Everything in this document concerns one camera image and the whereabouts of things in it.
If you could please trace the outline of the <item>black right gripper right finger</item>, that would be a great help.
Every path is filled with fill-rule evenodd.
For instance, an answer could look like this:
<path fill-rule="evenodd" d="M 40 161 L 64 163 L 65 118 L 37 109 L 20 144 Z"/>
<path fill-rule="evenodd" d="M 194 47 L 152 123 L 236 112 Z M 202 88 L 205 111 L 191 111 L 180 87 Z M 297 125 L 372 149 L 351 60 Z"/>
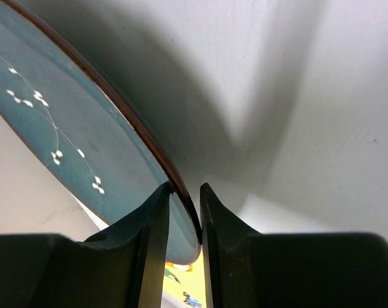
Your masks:
<path fill-rule="evenodd" d="M 388 242 L 372 233 L 261 234 L 200 189 L 208 307 L 388 307 Z"/>

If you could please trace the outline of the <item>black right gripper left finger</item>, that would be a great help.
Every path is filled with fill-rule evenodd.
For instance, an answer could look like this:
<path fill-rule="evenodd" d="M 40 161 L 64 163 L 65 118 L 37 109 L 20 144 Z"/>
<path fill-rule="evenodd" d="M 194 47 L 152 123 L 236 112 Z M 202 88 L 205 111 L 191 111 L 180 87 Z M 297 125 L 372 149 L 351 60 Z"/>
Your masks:
<path fill-rule="evenodd" d="M 0 235 L 0 307 L 160 307 L 171 186 L 83 242 Z"/>

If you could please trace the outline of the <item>yellow cartoon print cloth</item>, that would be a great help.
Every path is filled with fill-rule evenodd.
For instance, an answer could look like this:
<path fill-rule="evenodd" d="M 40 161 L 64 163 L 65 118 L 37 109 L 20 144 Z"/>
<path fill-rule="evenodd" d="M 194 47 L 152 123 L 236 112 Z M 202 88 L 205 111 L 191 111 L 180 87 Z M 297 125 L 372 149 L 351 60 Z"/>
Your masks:
<path fill-rule="evenodd" d="M 202 253 L 192 264 L 166 262 L 163 296 L 177 307 L 207 307 Z"/>

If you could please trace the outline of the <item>teal round plate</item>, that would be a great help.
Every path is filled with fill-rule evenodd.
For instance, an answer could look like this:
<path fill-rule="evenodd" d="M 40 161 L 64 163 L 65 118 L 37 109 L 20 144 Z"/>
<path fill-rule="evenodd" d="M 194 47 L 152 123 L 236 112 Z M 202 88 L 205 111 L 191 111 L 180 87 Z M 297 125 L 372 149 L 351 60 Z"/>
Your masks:
<path fill-rule="evenodd" d="M 0 115 L 104 225 L 170 184 L 166 259 L 198 258 L 196 210 L 152 133 L 74 48 L 16 1 L 0 1 Z"/>

